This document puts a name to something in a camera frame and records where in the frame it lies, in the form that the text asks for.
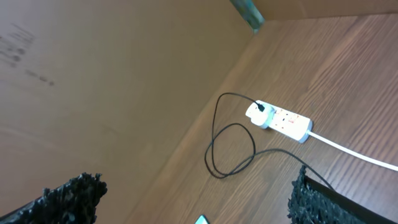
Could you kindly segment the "Samsung Galaxy smartphone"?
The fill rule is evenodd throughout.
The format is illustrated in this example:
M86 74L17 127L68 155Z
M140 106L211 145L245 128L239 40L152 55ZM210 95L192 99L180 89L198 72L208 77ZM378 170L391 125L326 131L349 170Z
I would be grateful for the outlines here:
M206 216L200 215L194 224L210 224L209 221L206 219Z

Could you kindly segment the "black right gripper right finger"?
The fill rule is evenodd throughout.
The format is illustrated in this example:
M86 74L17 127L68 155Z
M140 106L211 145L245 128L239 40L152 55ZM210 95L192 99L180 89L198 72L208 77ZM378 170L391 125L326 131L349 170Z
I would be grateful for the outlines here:
M322 185L306 175L302 166L292 182L288 215L292 223L394 224L387 219Z

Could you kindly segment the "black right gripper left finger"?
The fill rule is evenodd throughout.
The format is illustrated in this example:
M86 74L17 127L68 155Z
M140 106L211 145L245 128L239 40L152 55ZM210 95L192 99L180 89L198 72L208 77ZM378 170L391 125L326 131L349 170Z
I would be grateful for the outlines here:
M55 224L96 222L96 207L108 191L101 174L80 174L56 189L1 217L1 223Z

